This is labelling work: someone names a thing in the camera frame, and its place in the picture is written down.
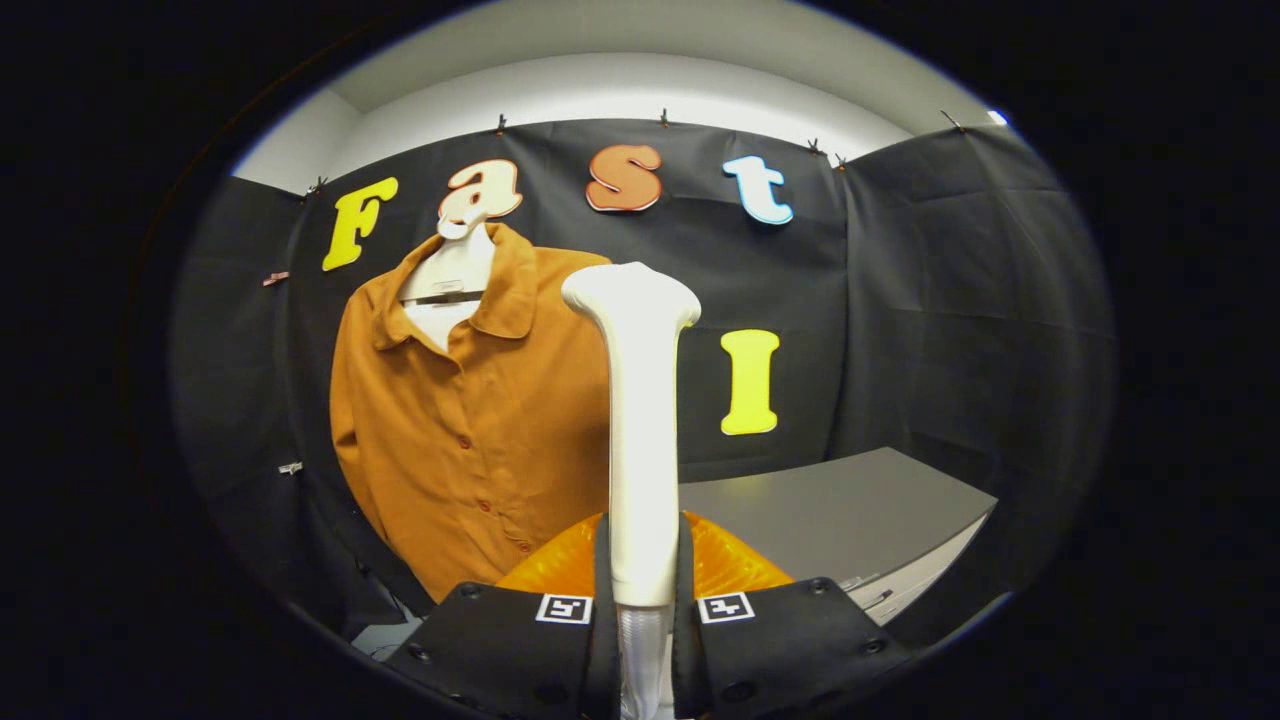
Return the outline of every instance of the black fabric curtain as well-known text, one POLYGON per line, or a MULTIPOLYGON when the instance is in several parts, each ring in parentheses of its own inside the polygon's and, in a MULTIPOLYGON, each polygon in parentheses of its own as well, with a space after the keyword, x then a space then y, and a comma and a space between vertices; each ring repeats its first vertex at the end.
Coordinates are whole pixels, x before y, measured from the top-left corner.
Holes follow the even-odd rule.
POLYGON ((435 232, 451 177, 494 159, 515 165, 522 195, 495 222, 534 245, 643 261, 699 296, 701 320, 678 347, 681 482, 890 446, 997 497, 957 565, 895 620, 920 642, 1046 562, 1102 450, 1114 332, 1088 229, 1029 147, 1007 128, 947 131, 833 170, 750 133, 576 120, 435 142, 306 199, 230 178, 211 201, 177 297, 174 410, 198 489, 264 582, 332 628, 399 620, 366 574, 429 611, 333 454, 333 343, 351 293, 435 232), (616 145, 660 155, 662 191, 643 210, 586 201, 593 158, 616 145), (744 209, 722 165, 745 156, 782 174, 772 188, 790 222, 744 209), (358 259, 325 270, 339 199, 389 177, 396 193, 357 237, 358 259), (778 424, 728 436, 721 337, 740 329, 780 338, 778 424), (276 470, 293 461, 301 473, 276 470))
POLYGON ((1101 260, 1006 127, 938 132, 841 173, 845 388, 829 457, 893 447, 998 500, 896 620, 933 642, 1052 557, 1107 437, 1116 338, 1101 260))
POLYGON ((300 197, 228 178, 210 199, 173 297, 173 416, 196 492, 244 566, 282 598, 353 638, 403 621, 335 542, 298 473, 275 346, 300 197))

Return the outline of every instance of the shirt collar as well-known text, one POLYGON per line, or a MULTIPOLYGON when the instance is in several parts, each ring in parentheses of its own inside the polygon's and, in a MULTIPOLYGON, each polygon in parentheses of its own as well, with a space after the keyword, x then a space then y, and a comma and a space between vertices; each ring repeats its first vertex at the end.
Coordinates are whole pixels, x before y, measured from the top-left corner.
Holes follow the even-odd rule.
MULTIPOLYGON (((493 268, 480 306, 467 322, 483 333, 518 340, 527 336, 534 325, 538 299, 534 246, 504 223, 485 223, 484 227, 494 245, 493 268)), ((378 350, 394 347, 417 331, 396 295, 413 268, 443 243, 439 233, 433 234, 387 274, 380 295, 374 299, 372 336, 378 350)))

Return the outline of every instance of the button-up shirt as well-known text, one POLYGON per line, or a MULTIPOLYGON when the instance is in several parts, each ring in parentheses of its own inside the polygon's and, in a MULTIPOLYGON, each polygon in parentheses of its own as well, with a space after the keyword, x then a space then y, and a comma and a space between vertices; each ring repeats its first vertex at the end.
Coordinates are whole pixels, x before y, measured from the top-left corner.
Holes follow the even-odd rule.
POLYGON ((608 509, 604 340, 561 296, 608 259, 534 247, 502 223, 489 283, 448 348, 397 300, 433 236, 361 286, 338 329, 333 442, 374 529, 436 601, 495 583, 541 544, 608 509))

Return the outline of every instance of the table surface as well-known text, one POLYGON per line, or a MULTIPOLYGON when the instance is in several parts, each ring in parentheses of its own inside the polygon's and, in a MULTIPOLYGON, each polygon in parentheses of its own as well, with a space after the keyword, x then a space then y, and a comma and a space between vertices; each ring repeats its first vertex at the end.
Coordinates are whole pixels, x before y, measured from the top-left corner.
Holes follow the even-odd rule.
POLYGON ((996 498, 890 447, 680 486, 682 510, 737 536, 796 579, 888 574, 988 514, 996 498))

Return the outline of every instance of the white hanger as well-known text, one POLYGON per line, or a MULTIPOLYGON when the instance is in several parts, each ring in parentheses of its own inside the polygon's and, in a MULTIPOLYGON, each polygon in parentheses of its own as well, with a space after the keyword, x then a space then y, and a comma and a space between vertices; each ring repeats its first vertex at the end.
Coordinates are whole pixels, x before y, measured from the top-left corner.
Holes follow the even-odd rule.
POLYGON ((443 245, 413 268, 397 292, 397 299, 407 302, 484 291, 489 284, 494 252, 493 241, 485 229, 486 219, 488 214, 480 206, 467 210, 462 223, 440 218, 435 229, 444 238, 443 245))

